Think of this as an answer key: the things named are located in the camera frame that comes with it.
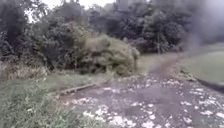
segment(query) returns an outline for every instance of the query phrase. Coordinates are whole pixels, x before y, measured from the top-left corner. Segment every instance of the dirt road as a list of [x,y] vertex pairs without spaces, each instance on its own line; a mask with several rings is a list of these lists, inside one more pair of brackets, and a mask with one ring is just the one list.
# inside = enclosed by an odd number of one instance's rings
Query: dirt road
[[61,101],[108,127],[224,128],[224,95],[163,73],[169,66],[171,62],[147,76],[111,81]]

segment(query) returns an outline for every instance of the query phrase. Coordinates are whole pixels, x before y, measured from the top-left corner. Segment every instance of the grass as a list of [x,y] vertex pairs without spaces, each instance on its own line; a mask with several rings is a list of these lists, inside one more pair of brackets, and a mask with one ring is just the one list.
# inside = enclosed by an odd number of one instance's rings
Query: grass
[[142,55],[138,61],[138,70],[140,74],[147,74],[152,69],[161,66],[164,62],[178,57],[176,53],[166,54],[146,54]]
[[224,82],[223,56],[223,51],[208,52],[184,59],[180,65],[198,78],[211,82]]
[[102,82],[109,76],[56,75],[41,79],[11,80],[0,85],[0,128],[103,128],[52,102],[49,93],[85,82]]

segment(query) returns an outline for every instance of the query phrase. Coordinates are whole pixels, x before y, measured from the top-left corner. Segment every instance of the shrub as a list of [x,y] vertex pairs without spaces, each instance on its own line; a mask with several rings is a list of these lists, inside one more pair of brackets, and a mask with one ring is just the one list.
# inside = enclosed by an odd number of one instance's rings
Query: shrub
[[85,29],[74,23],[61,23],[47,31],[33,34],[35,54],[42,58],[50,69],[75,69],[85,53]]
[[107,35],[87,39],[88,54],[81,63],[83,73],[115,72],[120,76],[132,74],[137,68],[139,52],[129,44]]

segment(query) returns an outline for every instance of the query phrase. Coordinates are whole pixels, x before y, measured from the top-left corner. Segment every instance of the vegetation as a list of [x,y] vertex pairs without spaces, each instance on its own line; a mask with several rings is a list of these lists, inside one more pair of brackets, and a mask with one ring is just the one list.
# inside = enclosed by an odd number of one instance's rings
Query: vegetation
[[223,83],[224,73],[220,70],[224,68],[224,61],[220,59],[223,54],[222,51],[216,51],[198,55],[182,60],[180,65],[185,67],[185,71],[192,73],[195,77],[211,82]]
[[68,114],[48,93],[147,73],[162,61],[141,55],[182,50],[200,6],[196,0],[117,0],[85,10],[78,0],[64,0],[50,10],[40,0],[0,0],[0,127],[102,127]]

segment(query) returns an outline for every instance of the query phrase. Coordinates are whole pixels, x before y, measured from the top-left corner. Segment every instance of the forest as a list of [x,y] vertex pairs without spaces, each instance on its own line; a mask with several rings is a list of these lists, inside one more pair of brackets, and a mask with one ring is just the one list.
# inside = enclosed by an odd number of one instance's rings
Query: forest
[[203,42],[219,40],[221,35],[195,30],[201,5],[195,0],[117,0],[84,9],[71,0],[49,9],[40,0],[1,0],[0,60],[50,71],[129,75],[139,55],[183,51],[192,33]]

